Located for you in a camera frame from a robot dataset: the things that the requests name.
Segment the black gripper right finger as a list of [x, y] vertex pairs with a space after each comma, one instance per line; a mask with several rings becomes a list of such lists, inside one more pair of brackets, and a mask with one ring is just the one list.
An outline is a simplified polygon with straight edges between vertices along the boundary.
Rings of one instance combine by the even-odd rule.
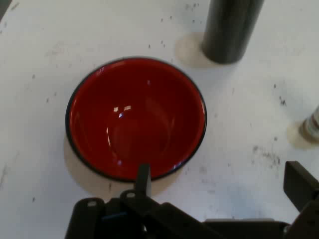
[[299, 215], [285, 232], [286, 239], [317, 239], [319, 237], [319, 181], [299, 162], [287, 161], [284, 192]]

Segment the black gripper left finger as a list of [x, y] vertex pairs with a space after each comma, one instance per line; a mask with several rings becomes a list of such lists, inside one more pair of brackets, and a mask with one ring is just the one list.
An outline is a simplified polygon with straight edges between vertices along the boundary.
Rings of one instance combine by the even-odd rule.
[[151, 170], [142, 164], [134, 188], [118, 198], [78, 201], [67, 239], [221, 239], [223, 236], [170, 203], [151, 197]]

